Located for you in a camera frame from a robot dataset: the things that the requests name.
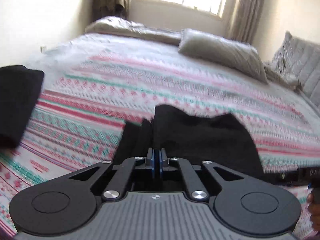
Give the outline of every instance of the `silver bolt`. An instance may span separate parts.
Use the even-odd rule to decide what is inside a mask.
[[[196,198],[196,199],[204,199],[207,197],[207,193],[205,193],[204,191],[202,190],[196,190],[194,192],[191,193],[191,196],[193,198]]]
[[[116,198],[119,197],[119,192],[115,191],[115,190],[107,190],[106,192],[103,193],[103,196],[105,198]]]

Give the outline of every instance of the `wall outlet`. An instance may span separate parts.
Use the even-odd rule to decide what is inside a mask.
[[[40,46],[40,52],[44,53],[47,50],[47,46]]]

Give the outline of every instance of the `bedspread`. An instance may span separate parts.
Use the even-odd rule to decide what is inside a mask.
[[[278,87],[180,55],[176,46],[91,33],[26,66],[43,70],[45,81],[20,146],[0,154],[4,236],[16,233],[8,207],[17,192],[112,160],[125,121],[152,118],[158,104],[198,116],[233,113],[250,132],[266,172],[320,164],[318,134],[304,106]]]

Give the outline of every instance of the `black cloth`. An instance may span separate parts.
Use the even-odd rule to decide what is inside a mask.
[[[22,65],[0,68],[0,148],[19,145],[43,78],[44,72]]]
[[[148,147],[164,148],[169,158],[185,158],[195,165],[210,160],[249,176],[263,176],[255,144],[232,114],[203,118],[173,106],[156,106],[152,123],[126,123],[114,164],[129,157],[145,157]]]

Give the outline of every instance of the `patterned bedspread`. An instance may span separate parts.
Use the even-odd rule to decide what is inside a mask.
[[[292,101],[175,46],[93,33],[26,66],[46,77],[20,146],[0,154],[2,238],[16,233],[8,207],[17,192],[112,160],[125,120],[151,118],[157,104],[199,116],[232,112],[252,135],[265,171],[320,164],[318,135]]]

